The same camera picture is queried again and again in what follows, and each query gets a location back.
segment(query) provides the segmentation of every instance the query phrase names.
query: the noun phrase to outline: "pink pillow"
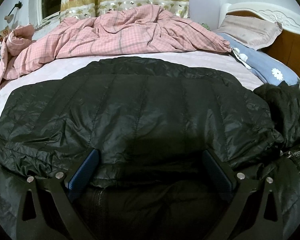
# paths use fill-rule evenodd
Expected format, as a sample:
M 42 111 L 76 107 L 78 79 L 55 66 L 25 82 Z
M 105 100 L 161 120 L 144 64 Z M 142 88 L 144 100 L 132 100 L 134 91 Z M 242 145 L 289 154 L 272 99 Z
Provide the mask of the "pink pillow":
M 215 33 L 225 33 L 244 46 L 258 50 L 270 46 L 282 32 L 279 22 L 227 15 Z

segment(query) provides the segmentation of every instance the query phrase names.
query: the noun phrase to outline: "wooden headboard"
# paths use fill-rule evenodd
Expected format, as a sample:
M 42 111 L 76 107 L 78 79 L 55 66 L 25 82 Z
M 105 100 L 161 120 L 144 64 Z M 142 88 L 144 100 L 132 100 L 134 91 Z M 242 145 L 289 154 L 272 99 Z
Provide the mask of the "wooden headboard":
M 219 26 L 226 15 L 252 16 L 270 22 L 280 22 L 283 27 L 282 33 L 271 46 L 262 51 L 287 65 L 300 77 L 300 15 L 269 3 L 227 3 L 221 6 Z

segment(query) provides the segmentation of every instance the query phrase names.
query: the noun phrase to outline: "white headboard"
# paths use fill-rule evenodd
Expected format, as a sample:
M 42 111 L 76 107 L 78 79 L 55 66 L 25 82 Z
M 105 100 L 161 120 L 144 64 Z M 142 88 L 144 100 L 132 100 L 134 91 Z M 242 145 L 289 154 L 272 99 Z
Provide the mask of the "white headboard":
M 229 12 L 250 11 L 270 22 L 280 22 L 282 27 L 292 33 L 300 34 L 300 15 L 279 5 L 264 2 L 225 3 L 221 6 L 219 27 Z

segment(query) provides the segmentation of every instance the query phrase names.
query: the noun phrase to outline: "black fabric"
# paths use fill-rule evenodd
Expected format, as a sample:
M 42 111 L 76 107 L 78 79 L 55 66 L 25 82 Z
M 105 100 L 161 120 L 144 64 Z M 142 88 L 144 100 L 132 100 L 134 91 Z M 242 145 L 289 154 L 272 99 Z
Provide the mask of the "black fabric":
M 209 68 L 139 57 L 92 62 L 9 96 L 0 167 L 16 175 L 0 195 L 16 200 L 2 211 L 16 214 L 22 183 L 14 176 L 66 172 L 93 147 L 100 165 L 76 208 L 99 239 L 202 239 L 225 208 L 201 165 L 208 149 L 248 177 L 274 178 L 287 239 L 300 223 L 300 159 L 288 158 L 297 144 L 300 92 L 284 84 L 252 92 Z M 15 228 L 1 215 L 0 223 Z
M 16 239 L 18 207 L 25 182 L 25 178 L 0 165 L 0 225 L 12 239 Z

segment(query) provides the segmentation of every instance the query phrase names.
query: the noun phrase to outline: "window frame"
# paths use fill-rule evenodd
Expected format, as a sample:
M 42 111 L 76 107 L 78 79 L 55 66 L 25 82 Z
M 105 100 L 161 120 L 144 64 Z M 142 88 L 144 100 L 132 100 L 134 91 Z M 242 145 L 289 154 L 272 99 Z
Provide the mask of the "window frame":
M 45 24 L 48 21 L 58 19 L 60 16 L 60 11 L 51 14 L 45 18 L 42 15 L 42 0 L 36 0 L 36 12 L 37 12 L 37 23 L 38 25 Z

